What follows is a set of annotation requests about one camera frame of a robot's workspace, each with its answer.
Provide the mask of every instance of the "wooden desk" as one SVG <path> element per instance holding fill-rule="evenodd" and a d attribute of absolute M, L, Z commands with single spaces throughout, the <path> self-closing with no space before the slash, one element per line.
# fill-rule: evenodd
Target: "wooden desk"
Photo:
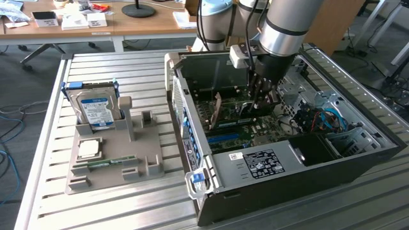
<path fill-rule="evenodd" d="M 37 2 L 23 2 L 22 12 L 26 16 L 31 18 L 27 26 L 22 26 L 18 28 L 6 28 L 3 26 L 3 36 L 1 38 L 6 39 L 18 39 L 26 38 L 29 35 L 30 38 L 51 38 L 51 37 L 77 37 L 77 36 L 93 36 L 93 33 L 109 33 L 113 34 L 113 15 L 106 15 L 106 27 L 97 27 L 81 30 L 62 30 L 61 26 L 51 27 L 37 27 L 35 22 L 33 21 L 31 12 L 39 11 L 50 11 L 55 9 L 51 0 L 38 0 Z M 6 17 L 2 19 L 3 23 L 9 23 Z"/>
<path fill-rule="evenodd" d="M 121 9 L 129 5 L 130 2 L 113 2 L 113 21 L 114 21 L 114 34 L 115 35 L 147 35 L 147 34 L 173 34 L 173 33 L 194 33 L 195 29 L 181 30 L 177 27 L 173 19 L 171 10 L 159 6 L 150 5 L 155 14 L 147 18 L 133 19 L 122 14 Z M 161 2 L 173 8 L 182 8 L 182 4 L 175 2 Z"/>
<path fill-rule="evenodd" d="M 105 3 L 114 13 L 106 15 L 107 27 L 62 31 L 59 26 L 37 28 L 31 21 L 29 26 L 7 29 L 1 21 L 5 23 L 9 21 L 2 17 L 0 45 L 111 41 L 114 51 L 122 52 L 123 40 L 195 37 L 195 29 L 182 30 L 177 27 L 171 15 L 175 10 L 149 5 L 155 9 L 155 15 L 135 19 L 121 12 L 122 6 L 130 2 Z M 331 54 L 362 3 L 363 0 L 324 0 L 303 42 L 312 42 L 327 54 Z M 181 3 L 174 2 L 161 2 L 161 4 L 174 8 L 182 7 Z M 23 2 L 22 11 L 27 16 L 31 16 L 30 12 L 51 9 L 54 9 L 51 0 Z"/>
<path fill-rule="evenodd" d="M 182 30 L 177 27 L 171 12 L 175 10 L 151 6 L 157 13 L 143 19 L 125 16 L 121 12 L 123 5 L 130 2 L 105 2 L 110 6 L 113 15 L 106 15 L 106 27 L 97 27 L 79 30 L 62 31 L 61 26 L 37 27 L 34 21 L 27 26 L 6 28 L 3 23 L 9 23 L 6 17 L 0 19 L 0 45 L 25 45 L 43 43 L 73 43 L 111 41 L 115 52 L 122 52 L 122 41 L 129 39 L 154 39 L 174 37 L 194 37 L 195 30 Z M 169 7 L 181 8 L 181 3 L 161 2 Z M 23 2 L 22 12 L 31 18 L 31 12 L 49 11 L 55 9 L 51 0 L 38 0 L 37 2 Z"/>

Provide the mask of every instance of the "hard drive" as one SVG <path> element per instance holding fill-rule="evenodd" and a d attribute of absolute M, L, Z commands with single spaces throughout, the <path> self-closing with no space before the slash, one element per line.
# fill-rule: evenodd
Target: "hard drive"
<path fill-rule="evenodd" d="M 123 118 L 118 109 L 118 84 L 113 80 L 105 83 L 62 82 L 61 91 L 75 112 L 79 124 L 89 124 L 91 130 L 113 127 L 113 121 Z"/>

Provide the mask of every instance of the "power supply label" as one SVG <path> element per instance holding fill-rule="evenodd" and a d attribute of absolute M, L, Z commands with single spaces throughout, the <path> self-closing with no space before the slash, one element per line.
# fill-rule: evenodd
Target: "power supply label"
<path fill-rule="evenodd" d="M 254 179 L 284 172 L 271 149 L 242 156 Z"/>

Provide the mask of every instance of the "motherboard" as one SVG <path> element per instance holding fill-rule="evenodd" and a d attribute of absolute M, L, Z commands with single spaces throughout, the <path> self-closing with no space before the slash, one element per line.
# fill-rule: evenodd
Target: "motherboard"
<path fill-rule="evenodd" d="M 271 108 L 251 108 L 251 100 L 243 87 L 197 92 L 194 98 L 213 154 L 276 142 L 287 135 L 279 127 Z"/>

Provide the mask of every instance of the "barcode sticker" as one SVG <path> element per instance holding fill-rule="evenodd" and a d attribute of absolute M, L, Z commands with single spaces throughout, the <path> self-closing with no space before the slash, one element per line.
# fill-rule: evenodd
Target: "barcode sticker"
<path fill-rule="evenodd" d="M 110 32 L 93 32 L 91 35 L 110 35 Z"/>
<path fill-rule="evenodd" d="M 242 152 L 235 152 L 229 154 L 230 160 L 238 160 L 242 159 Z"/>

